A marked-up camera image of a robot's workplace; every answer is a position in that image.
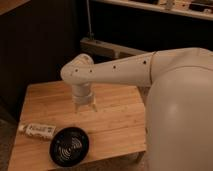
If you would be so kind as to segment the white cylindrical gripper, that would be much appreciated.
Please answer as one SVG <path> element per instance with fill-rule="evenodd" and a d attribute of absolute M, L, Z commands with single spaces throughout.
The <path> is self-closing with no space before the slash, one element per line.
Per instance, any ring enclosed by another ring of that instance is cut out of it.
<path fill-rule="evenodd" d="M 75 113 L 80 110 L 81 105 L 88 105 L 94 101 L 94 93 L 91 89 L 90 83 L 72 86 L 72 98 L 75 105 Z M 97 112 L 95 104 L 90 105 L 94 112 Z"/>

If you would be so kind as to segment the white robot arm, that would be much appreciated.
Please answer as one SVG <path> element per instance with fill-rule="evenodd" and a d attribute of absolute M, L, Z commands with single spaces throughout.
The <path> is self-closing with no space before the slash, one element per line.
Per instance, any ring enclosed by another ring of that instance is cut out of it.
<path fill-rule="evenodd" d="M 149 89 L 149 171 L 213 171 L 213 51 L 180 48 L 95 64 L 80 54 L 61 69 L 73 99 L 86 104 L 93 83 Z"/>

